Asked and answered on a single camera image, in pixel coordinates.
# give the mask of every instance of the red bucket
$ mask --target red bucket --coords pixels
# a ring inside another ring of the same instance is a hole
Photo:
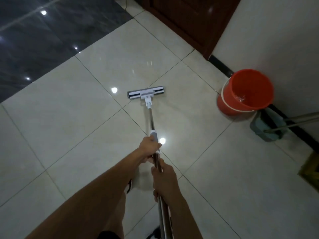
[[[269,78],[257,70],[243,69],[224,84],[217,106],[225,115],[235,116],[266,108],[273,99],[274,87]]]

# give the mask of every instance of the left hand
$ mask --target left hand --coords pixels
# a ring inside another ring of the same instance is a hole
[[[160,149],[162,145],[156,141],[154,141],[154,136],[151,135],[149,137],[144,137],[138,147],[142,152],[143,155],[146,157],[143,159],[143,162],[146,162],[148,157],[152,156],[157,150]]]

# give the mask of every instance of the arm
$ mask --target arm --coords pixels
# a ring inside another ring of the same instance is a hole
[[[188,204],[181,194],[173,167],[165,164],[163,159],[160,159],[160,164],[163,169],[162,173],[152,168],[154,196],[157,202],[157,196],[160,194],[169,207],[174,239],[202,239]]]
[[[160,148],[153,139],[145,137],[139,148],[75,193],[26,239],[98,237],[138,165]]]

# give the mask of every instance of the forearm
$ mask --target forearm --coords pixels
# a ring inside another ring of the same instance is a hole
[[[189,206],[181,195],[169,205],[174,239],[202,239],[198,226],[190,212]]]
[[[27,238],[96,238],[144,154],[136,149],[63,203]]]

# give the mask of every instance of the mop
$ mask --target mop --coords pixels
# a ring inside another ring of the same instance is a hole
[[[150,126],[151,126],[150,135],[154,136],[155,141],[158,141],[158,139],[157,139],[157,133],[155,131],[154,121],[153,121],[152,97],[154,97],[154,95],[161,94],[161,93],[164,93],[163,86],[127,92],[127,97],[129,99],[135,99],[135,98],[145,99],[145,104],[150,116]],[[153,154],[153,161],[154,161],[155,168],[157,168],[159,172],[161,173],[162,168],[160,166],[160,151],[159,150]],[[159,224],[160,224],[161,237],[162,239],[173,239],[172,227],[171,227],[169,213],[168,213],[168,206],[161,196],[158,197],[158,208],[159,208]]]

